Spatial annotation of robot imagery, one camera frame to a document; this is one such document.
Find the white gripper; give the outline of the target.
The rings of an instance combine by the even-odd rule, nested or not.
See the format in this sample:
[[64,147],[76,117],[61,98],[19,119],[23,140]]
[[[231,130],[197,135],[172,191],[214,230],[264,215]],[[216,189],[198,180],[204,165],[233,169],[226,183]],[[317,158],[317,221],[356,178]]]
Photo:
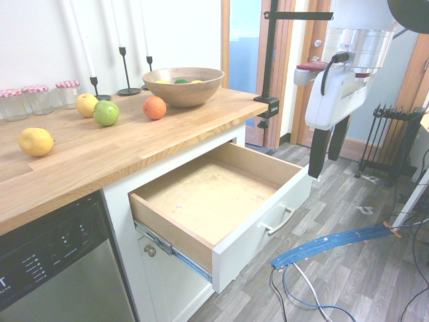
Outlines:
[[355,73],[343,67],[332,66],[328,71],[324,94],[321,94],[321,72],[314,81],[306,108],[305,123],[314,128],[308,175],[317,179],[322,172],[330,130],[334,125],[328,149],[328,159],[336,161],[345,142],[350,114],[364,103],[369,83],[355,80]]

